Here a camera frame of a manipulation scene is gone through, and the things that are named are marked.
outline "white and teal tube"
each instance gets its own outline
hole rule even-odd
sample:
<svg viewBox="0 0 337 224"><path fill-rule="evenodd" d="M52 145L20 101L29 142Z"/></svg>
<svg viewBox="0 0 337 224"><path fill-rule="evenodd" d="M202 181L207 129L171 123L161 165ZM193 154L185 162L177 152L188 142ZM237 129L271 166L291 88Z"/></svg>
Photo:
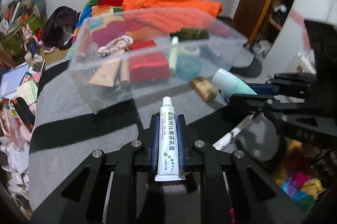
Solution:
<svg viewBox="0 0 337 224"><path fill-rule="evenodd" d="M170 97L163 98L159 118L158 172L155 181L184 180L179 166L176 113Z"/></svg>

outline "teal tape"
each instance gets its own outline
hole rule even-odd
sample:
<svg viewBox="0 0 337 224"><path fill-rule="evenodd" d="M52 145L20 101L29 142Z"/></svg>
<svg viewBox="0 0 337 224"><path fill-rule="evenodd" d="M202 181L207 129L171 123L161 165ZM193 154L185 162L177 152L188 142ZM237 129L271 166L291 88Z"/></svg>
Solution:
<svg viewBox="0 0 337 224"><path fill-rule="evenodd" d="M201 62L190 56L179 56L177 61L177 76L189 82L194 77L199 76Z"/></svg>

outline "orange cloth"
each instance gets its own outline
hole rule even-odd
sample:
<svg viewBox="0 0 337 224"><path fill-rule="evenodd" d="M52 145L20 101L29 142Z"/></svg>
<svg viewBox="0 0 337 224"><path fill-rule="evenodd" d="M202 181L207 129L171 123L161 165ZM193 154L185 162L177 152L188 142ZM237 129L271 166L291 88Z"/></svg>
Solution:
<svg viewBox="0 0 337 224"><path fill-rule="evenodd" d="M141 8L158 8L156 11L125 13L125 19L136 19L148 26L163 31L165 34L181 28L207 28L222 11L220 3L206 0L124 0L123 11Z"/></svg>

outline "transparent plastic box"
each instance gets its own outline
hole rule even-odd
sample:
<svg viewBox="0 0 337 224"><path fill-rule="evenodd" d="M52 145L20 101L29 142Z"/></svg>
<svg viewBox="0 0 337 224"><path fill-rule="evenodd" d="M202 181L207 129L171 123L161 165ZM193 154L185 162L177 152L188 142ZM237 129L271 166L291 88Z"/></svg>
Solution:
<svg viewBox="0 0 337 224"><path fill-rule="evenodd" d="M170 34L178 31L179 44L173 45ZM133 38L132 49L100 55L101 46L121 35ZM68 72L82 100L97 113L121 101L186 85L196 76L211 78L219 68L229 70L246 41L196 9L106 13L84 21Z"/></svg>

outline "metal bolt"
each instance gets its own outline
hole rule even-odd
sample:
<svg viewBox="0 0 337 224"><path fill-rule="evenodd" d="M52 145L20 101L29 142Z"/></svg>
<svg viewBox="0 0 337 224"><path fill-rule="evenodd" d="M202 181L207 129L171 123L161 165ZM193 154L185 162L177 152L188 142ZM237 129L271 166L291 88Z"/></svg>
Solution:
<svg viewBox="0 0 337 224"><path fill-rule="evenodd" d="M94 152L92 152L91 154L94 158L99 158L102 155L102 151L101 150L95 150Z"/></svg>
<svg viewBox="0 0 337 224"><path fill-rule="evenodd" d="M132 141L131 145L133 147L139 147L139 146L142 145L142 142L140 140L138 140L138 139L135 139L135 140Z"/></svg>
<svg viewBox="0 0 337 224"><path fill-rule="evenodd" d="M288 120L288 117L287 117L286 115L283 115L283 116L281 117L281 120L284 121L284 122L286 122L286 121Z"/></svg>
<svg viewBox="0 0 337 224"><path fill-rule="evenodd" d="M241 150L234 151L234 156L236 156L237 158L243 158L244 155L245 155L245 153L243 153L243 151L241 151Z"/></svg>
<svg viewBox="0 0 337 224"><path fill-rule="evenodd" d="M194 145L200 148L200 147L205 146L205 143L202 140L196 140L194 142Z"/></svg>

